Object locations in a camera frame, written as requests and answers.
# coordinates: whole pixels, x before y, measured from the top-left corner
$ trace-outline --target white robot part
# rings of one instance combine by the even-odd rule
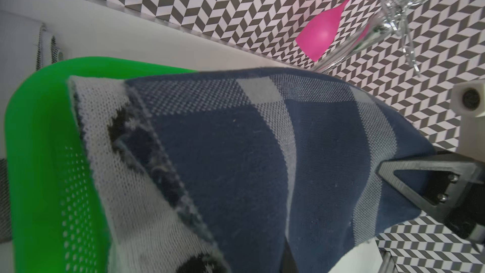
[[[456,152],[485,161],[485,79],[454,85],[451,109],[461,116]]]

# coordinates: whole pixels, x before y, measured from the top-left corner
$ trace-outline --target knit fabric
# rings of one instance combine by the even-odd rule
[[[266,68],[71,82],[118,271],[278,272],[286,237],[300,273],[327,272],[420,213],[375,172],[432,145],[333,77]],[[425,174],[399,177],[426,185]]]

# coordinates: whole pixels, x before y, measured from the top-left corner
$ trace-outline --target pink silicone spatula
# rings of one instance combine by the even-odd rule
[[[343,10],[350,0],[315,16],[296,37],[300,49],[317,61],[332,44],[337,35]]]

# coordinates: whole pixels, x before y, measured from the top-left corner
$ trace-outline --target green plastic basket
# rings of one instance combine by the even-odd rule
[[[15,271],[106,271],[109,230],[72,116],[71,75],[107,78],[194,72],[114,58],[45,67],[12,96],[5,114]]]

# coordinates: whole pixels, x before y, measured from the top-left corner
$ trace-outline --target bolt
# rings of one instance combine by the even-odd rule
[[[443,194],[443,193],[440,193],[440,194],[438,194],[438,200],[439,200],[441,203],[444,203],[445,201],[447,201],[447,200],[448,200],[448,195]]]
[[[469,88],[463,93],[462,102],[467,109],[476,110],[480,105],[480,93],[474,88]]]
[[[458,175],[453,174],[453,173],[448,174],[448,180],[451,181],[452,183],[457,182],[458,179],[459,179]]]

